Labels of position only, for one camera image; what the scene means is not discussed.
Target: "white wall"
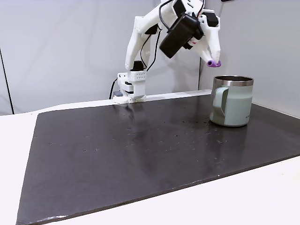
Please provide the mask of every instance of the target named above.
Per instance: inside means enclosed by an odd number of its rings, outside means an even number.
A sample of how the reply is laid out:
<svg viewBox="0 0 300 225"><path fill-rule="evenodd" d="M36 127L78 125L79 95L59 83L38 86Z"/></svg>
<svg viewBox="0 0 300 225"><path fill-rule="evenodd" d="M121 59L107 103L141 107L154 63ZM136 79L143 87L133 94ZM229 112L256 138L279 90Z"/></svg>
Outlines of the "white wall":
<svg viewBox="0 0 300 225"><path fill-rule="evenodd" d="M217 13L220 0L207 1ZM300 29L298 0L235 0L221 10L222 67L203 67L200 88L216 75L255 79L253 101L300 117Z"/></svg>
<svg viewBox="0 0 300 225"><path fill-rule="evenodd" d="M0 116L12 114L8 90L5 82L2 62L0 60Z"/></svg>
<svg viewBox="0 0 300 225"><path fill-rule="evenodd" d="M134 17L159 2L0 0L0 45L16 113L107 99L117 73L125 72ZM170 60L158 51L147 94L196 90L198 76L194 52Z"/></svg>

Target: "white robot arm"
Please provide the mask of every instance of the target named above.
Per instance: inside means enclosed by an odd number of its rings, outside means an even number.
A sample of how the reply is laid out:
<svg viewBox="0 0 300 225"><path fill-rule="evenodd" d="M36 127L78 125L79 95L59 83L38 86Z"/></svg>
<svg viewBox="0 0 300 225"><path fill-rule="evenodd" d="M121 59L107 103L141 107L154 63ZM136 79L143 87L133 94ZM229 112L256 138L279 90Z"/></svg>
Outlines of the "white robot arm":
<svg viewBox="0 0 300 225"><path fill-rule="evenodd" d="M205 0L162 0L146 16L136 16L126 54L126 73L118 74L120 91L114 92L116 103L146 100L145 81L149 70L150 38L162 29L168 35L160 50L169 58L181 48L195 50L209 67L221 62L218 31L220 18L213 10L203 9ZM138 53L141 61L135 61Z"/></svg>

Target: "purple object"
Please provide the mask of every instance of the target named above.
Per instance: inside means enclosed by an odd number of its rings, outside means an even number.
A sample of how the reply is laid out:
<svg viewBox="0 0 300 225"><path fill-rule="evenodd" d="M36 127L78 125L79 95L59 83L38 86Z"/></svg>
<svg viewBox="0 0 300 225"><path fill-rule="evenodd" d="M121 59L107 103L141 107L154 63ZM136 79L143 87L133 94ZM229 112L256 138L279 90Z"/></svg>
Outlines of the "purple object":
<svg viewBox="0 0 300 225"><path fill-rule="evenodd" d="M221 65L222 65L221 61L219 61L218 63L216 63L216 61L214 61L214 60L209 60L207 62L207 66L209 66L209 67L216 68L216 67L220 67Z"/></svg>

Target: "mug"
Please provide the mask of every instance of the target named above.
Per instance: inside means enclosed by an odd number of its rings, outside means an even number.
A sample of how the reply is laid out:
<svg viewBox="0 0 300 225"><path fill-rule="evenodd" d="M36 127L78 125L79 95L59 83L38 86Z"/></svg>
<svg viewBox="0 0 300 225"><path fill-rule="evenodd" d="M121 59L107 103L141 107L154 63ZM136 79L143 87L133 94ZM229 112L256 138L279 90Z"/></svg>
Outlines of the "mug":
<svg viewBox="0 0 300 225"><path fill-rule="evenodd" d="M254 79L245 76L216 76L211 92L210 120L227 127L249 122Z"/></svg>

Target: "dark countertop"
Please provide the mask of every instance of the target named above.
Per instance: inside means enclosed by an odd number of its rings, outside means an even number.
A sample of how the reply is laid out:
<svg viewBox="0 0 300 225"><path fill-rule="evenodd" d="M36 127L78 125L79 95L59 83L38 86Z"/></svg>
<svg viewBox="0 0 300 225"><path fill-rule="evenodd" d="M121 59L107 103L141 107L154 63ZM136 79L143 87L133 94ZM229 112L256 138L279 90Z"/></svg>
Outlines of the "dark countertop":
<svg viewBox="0 0 300 225"><path fill-rule="evenodd" d="M300 154L300 120L252 105L244 127L209 121L210 96L38 116L17 225L132 203Z"/></svg>

